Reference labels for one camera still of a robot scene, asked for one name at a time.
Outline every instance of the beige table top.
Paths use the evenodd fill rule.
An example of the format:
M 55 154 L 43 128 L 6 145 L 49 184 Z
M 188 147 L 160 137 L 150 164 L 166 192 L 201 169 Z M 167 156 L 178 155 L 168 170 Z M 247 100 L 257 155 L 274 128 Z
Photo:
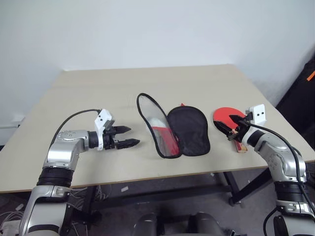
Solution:
M 210 152 L 162 159 L 136 108 L 141 92 L 151 95 L 166 113 L 181 103 L 199 108 L 208 120 Z M 212 113 L 219 107 L 245 111 L 261 103 L 266 107 L 265 126 L 286 137 L 305 161 L 314 161 L 312 148 L 233 65 L 63 72 L 0 152 L 0 192 L 32 189 L 58 126 L 69 115 L 90 108 L 106 108 L 114 115 L 115 125 L 132 128 L 118 139 L 141 142 L 128 149 L 82 153 L 72 186 L 266 167 L 251 147 L 247 153 L 237 153 L 212 122 Z M 93 130 L 95 116 L 82 114 L 64 128 Z

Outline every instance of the red paddle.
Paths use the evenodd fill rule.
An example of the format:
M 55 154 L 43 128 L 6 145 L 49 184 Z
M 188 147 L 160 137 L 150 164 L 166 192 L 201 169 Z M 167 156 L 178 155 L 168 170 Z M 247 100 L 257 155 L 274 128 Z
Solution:
M 228 127 L 230 127 L 233 130 L 233 133 L 235 133 L 235 128 L 237 127 L 237 124 L 232 121 L 232 119 L 229 117 L 229 115 L 239 115 L 241 117 L 245 117 L 245 115 L 231 107 L 221 107 L 219 109 L 216 109 L 213 113 L 213 121 L 221 121 L 224 124 L 226 124 Z M 234 141 L 235 146 L 237 148 L 237 152 L 244 153 L 247 151 L 247 148 L 242 143 L 239 143 L 237 141 Z

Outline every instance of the white wall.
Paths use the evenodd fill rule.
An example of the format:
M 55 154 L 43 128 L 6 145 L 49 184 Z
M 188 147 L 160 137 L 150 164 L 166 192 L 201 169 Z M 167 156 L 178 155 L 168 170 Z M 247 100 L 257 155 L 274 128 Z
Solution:
M 1 0 L 0 126 L 63 69 L 233 63 L 276 105 L 314 48 L 314 12 L 314 0 Z

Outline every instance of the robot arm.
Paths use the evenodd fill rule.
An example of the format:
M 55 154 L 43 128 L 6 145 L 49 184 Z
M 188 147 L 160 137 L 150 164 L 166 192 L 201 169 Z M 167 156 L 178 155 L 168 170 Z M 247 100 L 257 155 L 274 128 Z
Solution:
M 264 133 L 251 125 L 264 125 L 266 121 L 264 105 L 251 107 L 246 114 L 245 118 L 230 115 L 238 124 L 236 134 L 222 122 L 215 121 L 215 126 L 226 134 L 229 140 L 235 139 L 254 147 L 254 151 L 267 162 L 277 193 L 276 209 L 282 214 L 274 218 L 276 235 L 314 235 L 314 212 L 301 191 L 301 186 L 305 192 L 307 191 L 306 166 L 302 156 L 295 151 L 298 160 L 296 163 L 292 151 L 281 138 Z
M 37 186 L 32 190 L 26 206 L 19 235 L 67 235 L 75 209 L 67 204 L 72 175 L 79 154 L 90 148 L 121 149 L 137 145 L 137 139 L 116 141 L 116 134 L 130 130 L 126 126 L 113 127 L 110 113 L 102 110 L 96 120 L 96 131 L 62 131 L 56 136 L 43 164 Z

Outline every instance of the black pouch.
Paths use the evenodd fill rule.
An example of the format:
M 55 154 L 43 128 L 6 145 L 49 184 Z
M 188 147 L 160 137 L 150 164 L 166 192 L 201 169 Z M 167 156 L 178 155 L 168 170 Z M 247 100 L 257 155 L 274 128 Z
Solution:
M 199 156 L 210 151 L 207 119 L 199 109 L 176 107 L 166 116 L 161 106 L 145 93 L 138 95 L 137 107 L 161 157 Z

